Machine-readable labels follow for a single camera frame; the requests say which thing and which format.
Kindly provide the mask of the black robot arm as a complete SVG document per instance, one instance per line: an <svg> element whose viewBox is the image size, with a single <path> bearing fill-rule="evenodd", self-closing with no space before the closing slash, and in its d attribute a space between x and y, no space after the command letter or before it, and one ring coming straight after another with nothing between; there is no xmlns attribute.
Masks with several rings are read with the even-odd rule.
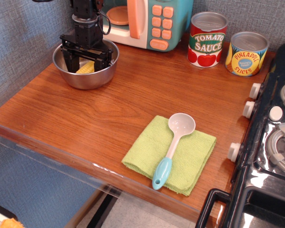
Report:
<svg viewBox="0 0 285 228"><path fill-rule="evenodd" d="M113 49L103 42L102 0L73 0L72 20L74 29L62 34L61 49L67 70L75 73L79 70L79 59L94 61L95 71L109 67L112 63Z"/></svg>

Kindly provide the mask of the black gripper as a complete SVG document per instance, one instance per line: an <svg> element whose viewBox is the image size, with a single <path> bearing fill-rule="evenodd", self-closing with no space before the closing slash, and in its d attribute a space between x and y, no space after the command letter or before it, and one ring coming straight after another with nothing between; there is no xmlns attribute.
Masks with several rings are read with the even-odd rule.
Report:
<svg viewBox="0 0 285 228"><path fill-rule="evenodd" d="M62 34L61 50L68 72L76 73L79 59L94 61L95 72L109 67L112 62L113 50L103 42L103 21L75 22L75 28Z"/></svg>

